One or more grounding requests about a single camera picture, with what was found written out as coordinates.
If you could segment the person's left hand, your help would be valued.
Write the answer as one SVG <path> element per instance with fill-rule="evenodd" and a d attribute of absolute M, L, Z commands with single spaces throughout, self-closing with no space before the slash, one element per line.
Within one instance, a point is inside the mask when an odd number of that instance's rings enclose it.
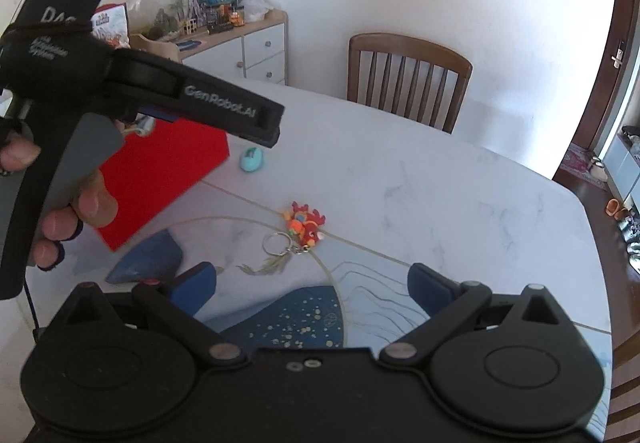
<path fill-rule="evenodd" d="M 22 171 L 35 163 L 41 148 L 17 132 L 11 132 L 1 148 L 1 169 Z M 117 200 L 107 191 L 100 170 L 80 185 L 70 205 L 51 210 L 41 221 L 43 239 L 32 248 L 32 260 L 43 271 L 56 267 L 64 259 L 63 241 L 77 236 L 85 225 L 99 229 L 113 222 Z"/>

